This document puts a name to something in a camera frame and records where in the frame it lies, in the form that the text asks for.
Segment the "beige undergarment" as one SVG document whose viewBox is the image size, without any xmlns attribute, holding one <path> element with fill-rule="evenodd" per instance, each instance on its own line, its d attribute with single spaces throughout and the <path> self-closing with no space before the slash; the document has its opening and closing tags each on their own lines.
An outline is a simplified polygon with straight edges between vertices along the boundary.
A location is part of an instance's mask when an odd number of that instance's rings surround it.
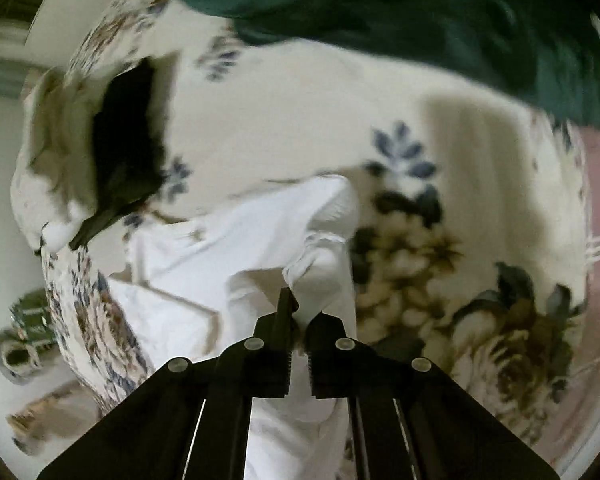
<svg viewBox="0 0 600 480">
<path fill-rule="evenodd" d="M 97 210 L 92 120 L 121 63 L 94 73 L 49 70 L 23 100 L 22 142 L 10 185 L 29 246 L 58 252 Z"/>
</svg>

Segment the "white t-shirt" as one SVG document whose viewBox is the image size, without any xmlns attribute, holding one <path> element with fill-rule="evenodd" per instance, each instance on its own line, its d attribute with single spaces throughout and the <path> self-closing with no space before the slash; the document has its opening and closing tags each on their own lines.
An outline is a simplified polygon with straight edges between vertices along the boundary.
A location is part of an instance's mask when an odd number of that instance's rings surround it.
<svg viewBox="0 0 600 480">
<path fill-rule="evenodd" d="M 298 301 L 300 326 L 325 312 L 354 336 L 348 244 L 357 227 L 346 178 L 276 184 L 184 222 L 143 222 L 108 288 L 153 366 L 208 359 L 249 337 L 283 288 Z M 348 427 L 343 401 L 312 398 L 308 357 L 294 349 L 288 396 L 253 404 L 246 477 L 335 478 Z"/>
</svg>

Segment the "black garment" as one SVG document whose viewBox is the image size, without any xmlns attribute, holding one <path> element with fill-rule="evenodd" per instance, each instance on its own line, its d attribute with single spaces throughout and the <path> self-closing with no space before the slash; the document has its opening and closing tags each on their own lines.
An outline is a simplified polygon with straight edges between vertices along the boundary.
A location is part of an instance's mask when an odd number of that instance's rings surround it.
<svg viewBox="0 0 600 480">
<path fill-rule="evenodd" d="M 143 58 L 108 84 L 92 120 L 97 209 L 69 243 L 72 250 L 134 214 L 163 185 L 164 147 L 150 116 L 155 74 Z"/>
</svg>

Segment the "white mug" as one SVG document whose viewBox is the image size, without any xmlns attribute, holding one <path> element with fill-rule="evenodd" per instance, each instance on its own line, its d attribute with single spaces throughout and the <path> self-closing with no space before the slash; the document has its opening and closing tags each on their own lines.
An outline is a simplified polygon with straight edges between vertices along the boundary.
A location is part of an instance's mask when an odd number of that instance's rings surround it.
<svg viewBox="0 0 600 480">
<path fill-rule="evenodd" d="M 22 386 L 42 370 L 40 357 L 18 335 L 0 330 L 0 372 L 12 384 Z"/>
</svg>

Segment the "floral bed sheet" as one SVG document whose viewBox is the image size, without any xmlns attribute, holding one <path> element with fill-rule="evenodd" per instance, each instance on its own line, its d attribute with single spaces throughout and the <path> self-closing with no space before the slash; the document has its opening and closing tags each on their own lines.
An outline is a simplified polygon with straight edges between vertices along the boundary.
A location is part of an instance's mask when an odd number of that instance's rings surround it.
<svg viewBox="0 0 600 480">
<path fill-rule="evenodd" d="M 69 72 L 166 61 L 166 182 L 84 248 L 43 257 L 62 357 L 113 408 L 158 366 L 112 298 L 145 221 L 341 176 L 358 336 L 421 353 L 535 445 L 567 394 L 588 299 L 588 182 L 569 122 L 438 70 L 294 40 L 249 47 L 178 0 L 114 0 Z"/>
</svg>

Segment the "dark green plush blanket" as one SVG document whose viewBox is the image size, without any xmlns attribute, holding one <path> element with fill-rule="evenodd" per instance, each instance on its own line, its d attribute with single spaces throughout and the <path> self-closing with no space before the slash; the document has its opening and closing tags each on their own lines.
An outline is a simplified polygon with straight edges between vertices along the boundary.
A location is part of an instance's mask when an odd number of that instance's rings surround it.
<svg viewBox="0 0 600 480">
<path fill-rule="evenodd" d="M 477 81 L 600 130 L 600 0 L 182 0 L 247 44 L 302 38 Z"/>
</svg>

